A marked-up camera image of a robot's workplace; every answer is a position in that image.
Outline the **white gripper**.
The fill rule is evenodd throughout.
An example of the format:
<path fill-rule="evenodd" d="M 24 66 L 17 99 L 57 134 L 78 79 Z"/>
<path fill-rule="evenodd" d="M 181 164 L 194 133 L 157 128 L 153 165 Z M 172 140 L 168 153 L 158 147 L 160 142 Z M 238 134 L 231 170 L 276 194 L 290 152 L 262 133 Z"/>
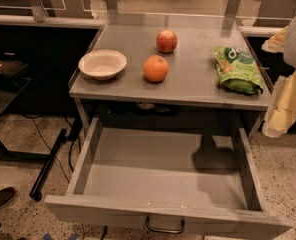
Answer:
<path fill-rule="evenodd" d="M 284 61 L 296 68 L 296 16 L 288 27 L 266 40 L 261 48 L 270 53 L 282 53 Z M 272 102 L 265 114 L 262 132 L 270 138 L 286 134 L 296 122 L 296 70 L 289 77 L 280 76 L 272 93 Z"/>

